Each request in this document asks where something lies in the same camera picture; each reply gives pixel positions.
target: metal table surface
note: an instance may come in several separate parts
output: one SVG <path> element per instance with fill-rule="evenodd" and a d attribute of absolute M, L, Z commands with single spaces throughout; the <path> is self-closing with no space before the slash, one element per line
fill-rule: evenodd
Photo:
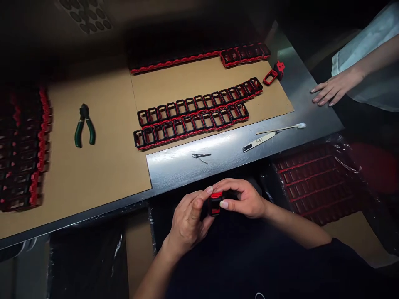
<path fill-rule="evenodd" d="M 124 208 L 342 130 L 343 125 L 332 108 L 327 105 L 318 107 L 312 103 L 313 97 L 309 91 L 316 83 L 281 30 L 277 30 L 270 50 L 272 56 L 269 61 L 274 63 L 278 58 L 286 65 L 281 85 L 295 108 L 294 112 L 150 154 L 147 163 L 152 189 L 4 238 L 0 240 L 0 248 Z M 255 132 L 300 122 L 306 123 L 305 129 L 282 131 L 250 151 L 242 152 L 243 146 L 260 137 Z M 194 153 L 211 153 L 212 156 L 206 157 L 208 165 L 193 159 L 191 155 Z"/>

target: brown cardboard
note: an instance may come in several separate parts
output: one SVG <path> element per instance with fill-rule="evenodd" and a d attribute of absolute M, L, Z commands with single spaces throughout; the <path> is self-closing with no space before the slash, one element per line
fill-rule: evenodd
<path fill-rule="evenodd" d="M 141 152 L 133 141 L 133 132 L 140 129 L 137 111 L 219 91 L 255 76 L 261 81 L 271 69 L 266 61 L 225 69 L 219 58 L 212 58 L 132 76 L 125 59 L 72 66 L 68 78 L 74 79 L 49 86 L 54 122 L 43 205 L 19 213 L 1 213 L 0 226 L 7 229 L 0 230 L 0 239 L 150 189 L 147 154 L 218 132 Z M 74 133 L 83 103 L 89 106 L 97 137 L 96 144 L 90 145 L 85 124 L 83 148 L 79 149 Z M 277 80 L 245 105 L 250 119 L 228 130 L 293 111 Z"/>
<path fill-rule="evenodd" d="M 74 66 L 69 77 L 81 77 L 97 64 L 118 62 Z M 145 153 L 138 152 L 133 142 L 137 116 L 130 76 L 124 67 L 49 86 L 54 121 L 43 204 L 23 212 L 1 213 L 0 238 L 151 188 Z M 74 134 L 83 103 L 89 106 L 96 144 L 89 144 L 85 123 L 83 148 L 77 148 Z"/>
<path fill-rule="evenodd" d="M 362 212 L 331 222 L 323 228 L 350 246 L 374 268 L 384 267 L 399 260 L 397 256 L 386 252 Z"/>
<path fill-rule="evenodd" d="M 143 210 L 126 223 L 126 256 L 128 262 L 129 294 L 133 298 L 154 259 L 148 211 Z"/>
<path fill-rule="evenodd" d="M 267 61 L 243 64 L 226 69 L 220 62 L 220 58 L 216 57 L 160 69 L 132 76 L 131 78 L 136 107 L 140 111 L 196 95 L 213 93 L 241 84 L 253 77 L 257 77 L 262 82 L 270 70 L 271 67 Z M 278 80 L 275 80 L 270 86 L 264 85 L 263 92 L 247 101 L 245 106 L 249 111 L 249 120 L 234 124 L 223 131 L 243 127 L 294 111 Z M 149 149 L 146 153 L 150 154 L 165 150 L 219 132 L 214 131 L 194 135 Z"/>

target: green-handled pliers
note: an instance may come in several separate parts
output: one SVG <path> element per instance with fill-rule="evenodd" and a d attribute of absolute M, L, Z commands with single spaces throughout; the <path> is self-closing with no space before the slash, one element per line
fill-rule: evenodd
<path fill-rule="evenodd" d="M 84 120 L 86 120 L 87 126 L 89 127 L 89 132 L 90 132 L 89 143 L 93 145 L 94 143 L 96 143 L 96 132 L 94 130 L 93 123 L 91 122 L 91 119 L 89 117 L 89 108 L 86 104 L 83 104 L 80 107 L 80 120 L 78 122 L 78 126 L 76 127 L 76 132 L 75 132 L 75 145 L 76 147 L 79 148 L 82 147 L 82 130 L 84 125 Z"/>

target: person's right hand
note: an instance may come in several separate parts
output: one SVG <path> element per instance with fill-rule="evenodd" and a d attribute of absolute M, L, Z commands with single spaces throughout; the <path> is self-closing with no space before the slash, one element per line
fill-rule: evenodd
<path fill-rule="evenodd" d="M 242 179 L 224 179 L 214 185 L 213 192 L 237 191 L 239 201 L 225 199 L 220 202 L 220 207 L 244 214 L 248 218 L 265 217 L 268 202 L 251 185 L 250 182 Z"/>

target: cotton swab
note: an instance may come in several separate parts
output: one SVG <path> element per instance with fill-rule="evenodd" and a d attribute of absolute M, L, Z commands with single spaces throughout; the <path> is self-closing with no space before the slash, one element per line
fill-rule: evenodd
<path fill-rule="evenodd" d="M 256 134 L 264 134 L 264 133 L 270 133 L 270 132 L 274 132 L 274 131 L 281 131 L 281 130 L 292 129 L 292 128 L 303 129 L 303 128 L 306 128 L 306 124 L 299 123 L 299 124 L 296 124 L 295 126 L 290 126 L 290 127 L 285 127 L 285 128 L 275 129 L 275 130 L 270 130 L 270 131 L 264 131 L 264 132 L 257 132 Z"/>

